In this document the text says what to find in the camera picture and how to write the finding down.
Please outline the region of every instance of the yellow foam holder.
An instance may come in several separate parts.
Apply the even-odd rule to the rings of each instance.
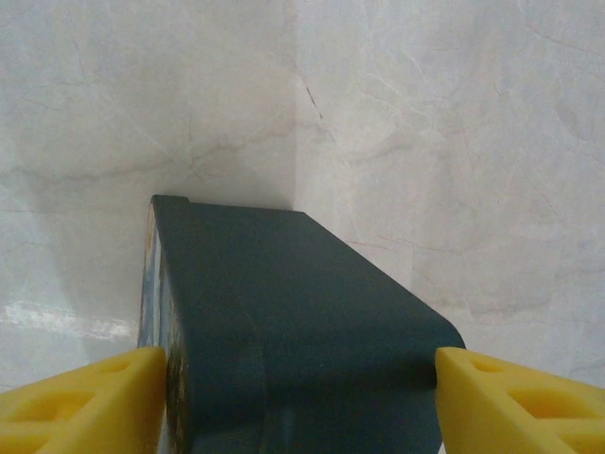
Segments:
[[[605,454],[605,390],[458,348],[436,367],[447,454]]]
[[[156,452],[165,368],[145,347],[0,394],[0,453]]]

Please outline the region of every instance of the marble wall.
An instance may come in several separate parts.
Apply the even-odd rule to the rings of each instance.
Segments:
[[[0,386],[134,346],[154,193],[306,211],[469,347],[605,386],[604,19],[2,2]]]

